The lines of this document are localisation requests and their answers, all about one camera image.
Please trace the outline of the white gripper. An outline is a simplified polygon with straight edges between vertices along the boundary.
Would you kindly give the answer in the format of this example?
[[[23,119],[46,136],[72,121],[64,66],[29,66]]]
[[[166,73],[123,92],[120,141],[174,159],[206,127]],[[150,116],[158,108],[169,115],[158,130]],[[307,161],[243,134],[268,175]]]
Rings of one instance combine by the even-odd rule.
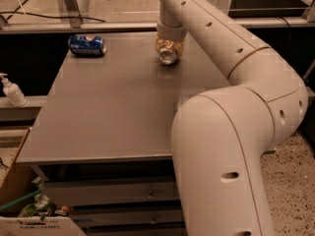
[[[164,47],[164,40],[172,40],[176,41],[179,40],[177,43],[177,52],[178,56],[181,57],[184,51],[185,46],[185,36],[187,34],[187,30],[184,26],[176,26],[171,27],[167,26],[161,21],[157,22],[157,33],[156,36],[156,52],[159,52],[159,50]]]

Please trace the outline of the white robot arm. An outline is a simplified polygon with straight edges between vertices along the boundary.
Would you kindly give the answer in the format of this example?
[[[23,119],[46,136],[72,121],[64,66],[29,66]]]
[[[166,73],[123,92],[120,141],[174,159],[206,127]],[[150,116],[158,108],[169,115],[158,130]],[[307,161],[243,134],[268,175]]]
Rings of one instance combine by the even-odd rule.
[[[302,122],[306,86],[269,44],[206,0],[159,2],[159,36],[190,34],[229,81],[188,99],[173,120],[188,236],[275,236],[260,160]]]

